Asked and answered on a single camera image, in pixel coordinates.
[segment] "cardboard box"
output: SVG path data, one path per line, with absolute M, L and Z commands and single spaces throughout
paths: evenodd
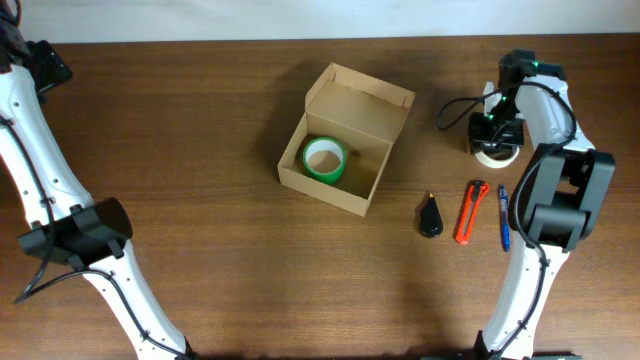
M 364 216 L 414 98 L 409 90 L 332 63 L 307 92 L 305 113 L 278 163 L 280 183 Z M 348 153 L 344 173 L 332 185 L 311 178 L 302 162 L 306 144 L 320 136 L 338 140 Z

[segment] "orange box cutter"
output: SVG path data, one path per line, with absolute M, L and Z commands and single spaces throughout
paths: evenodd
M 476 219 L 478 205 L 489 192 L 489 184 L 482 180 L 474 180 L 469 184 L 469 190 L 464 200 L 464 207 L 460 214 L 460 221 L 456 229 L 456 241 L 462 245 L 469 243 L 473 222 Z

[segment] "white background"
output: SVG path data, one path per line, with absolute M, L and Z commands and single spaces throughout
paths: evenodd
M 119 42 L 640 31 L 640 0 L 23 0 L 28 40 Z

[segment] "wooden table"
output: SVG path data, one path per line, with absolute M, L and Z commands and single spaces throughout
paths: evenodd
M 532 153 L 503 170 L 465 152 L 465 125 L 437 132 L 449 99 L 497 80 L 513 48 L 560 63 L 588 138 L 617 169 L 598 225 L 554 284 L 536 349 L 640 357 L 640 36 L 442 37 L 57 46 L 75 78 L 44 113 L 94 199 L 117 197 L 138 262 L 201 354 L 346 356 L 473 345 L 506 274 L 496 196 L 469 246 L 452 240 L 467 181 L 511 192 Z M 416 91 L 365 218 L 280 186 L 276 164 L 329 62 Z M 427 191 L 444 234 L 414 228 Z M 134 359 L 104 300 L 64 282 L 11 305 L 39 260 L 0 171 L 0 358 Z M 67 269 L 52 265 L 48 277 Z

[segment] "pen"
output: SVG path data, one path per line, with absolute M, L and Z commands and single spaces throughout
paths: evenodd
M 507 197 L 507 190 L 504 185 L 498 187 L 498 193 L 500 196 L 500 220 L 502 223 L 501 235 L 502 235 L 502 248 L 505 252 L 509 252 L 511 247 L 511 240 L 509 239 L 509 220 L 507 220 L 507 212 L 509 210 L 509 198 Z

